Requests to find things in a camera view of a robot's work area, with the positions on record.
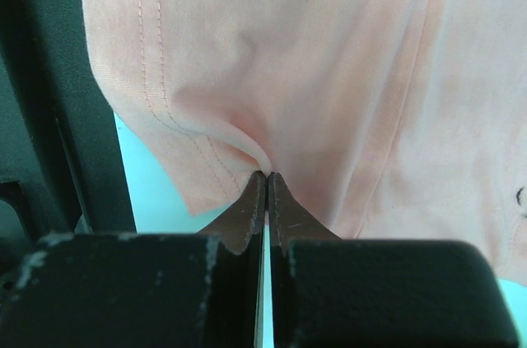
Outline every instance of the black panel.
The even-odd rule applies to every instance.
[[[0,0],[0,11],[0,183],[18,182],[27,196],[32,239],[51,229],[72,231],[81,209],[48,83],[20,1]]]
[[[81,0],[22,1],[85,216],[94,231],[134,231],[114,116],[88,61]]]
[[[287,325],[277,348],[518,346],[495,277],[467,244],[292,241],[282,259],[290,299],[273,298]]]
[[[0,240],[20,261],[39,237],[27,196],[18,182],[0,183]],[[0,275],[5,270],[0,267]]]
[[[0,307],[0,346],[252,346],[254,238],[237,256],[206,235],[46,237]]]

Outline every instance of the black marking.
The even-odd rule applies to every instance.
[[[518,193],[516,194],[516,201],[518,202],[518,205],[521,206],[521,193],[524,191],[525,187],[520,189]]]

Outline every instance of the pink fabric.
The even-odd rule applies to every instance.
[[[100,88],[193,213],[278,171],[343,237],[461,239],[527,285],[527,0],[83,5]]]

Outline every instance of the light blue background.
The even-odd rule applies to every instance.
[[[190,217],[181,196],[172,182],[142,142],[115,116],[123,163],[132,200],[138,232],[194,233],[222,213],[226,207],[207,214]],[[269,256],[264,261],[264,330],[263,347],[273,346],[272,308]],[[520,330],[522,346],[527,347],[527,288],[513,282],[500,281],[500,287]]]

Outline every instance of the cloth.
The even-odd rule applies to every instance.
[[[345,238],[459,239],[527,285],[527,0],[82,0],[189,210],[256,169]]]

